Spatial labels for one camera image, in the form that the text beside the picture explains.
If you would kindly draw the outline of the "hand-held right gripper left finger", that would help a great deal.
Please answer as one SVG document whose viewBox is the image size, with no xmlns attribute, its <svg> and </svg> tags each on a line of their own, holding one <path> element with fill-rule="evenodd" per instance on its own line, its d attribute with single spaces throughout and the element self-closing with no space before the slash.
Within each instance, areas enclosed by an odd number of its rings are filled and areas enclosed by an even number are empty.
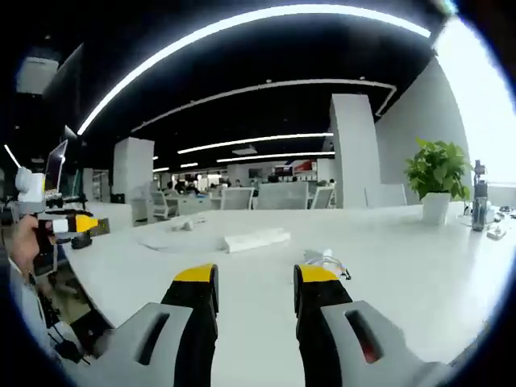
<svg viewBox="0 0 516 387">
<path fill-rule="evenodd" d="M 114 329 L 79 386 L 208 386 L 218 338 L 218 267 L 177 274 L 161 302 Z"/>
</svg>

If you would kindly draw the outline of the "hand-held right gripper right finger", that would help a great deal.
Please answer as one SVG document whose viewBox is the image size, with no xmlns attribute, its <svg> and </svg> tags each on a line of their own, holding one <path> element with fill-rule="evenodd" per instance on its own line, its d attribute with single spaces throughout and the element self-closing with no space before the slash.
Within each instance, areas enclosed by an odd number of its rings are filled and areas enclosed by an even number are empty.
<svg viewBox="0 0 516 387">
<path fill-rule="evenodd" d="M 293 270 L 296 338 L 307 386 L 441 386 L 447 365 L 425 362 L 402 330 L 365 301 L 353 301 L 320 267 Z"/>
</svg>

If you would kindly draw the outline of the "person's left hand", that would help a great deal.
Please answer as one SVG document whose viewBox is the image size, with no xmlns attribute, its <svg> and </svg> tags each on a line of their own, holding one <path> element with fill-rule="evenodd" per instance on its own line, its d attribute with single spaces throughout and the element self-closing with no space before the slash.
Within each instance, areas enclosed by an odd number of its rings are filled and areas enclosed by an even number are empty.
<svg viewBox="0 0 516 387">
<path fill-rule="evenodd" d="M 40 252 L 35 235 L 37 228 L 37 218 L 25 215 L 17 223 L 13 234 L 10 258 L 26 278 L 34 271 L 34 259 Z"/>
</svg>

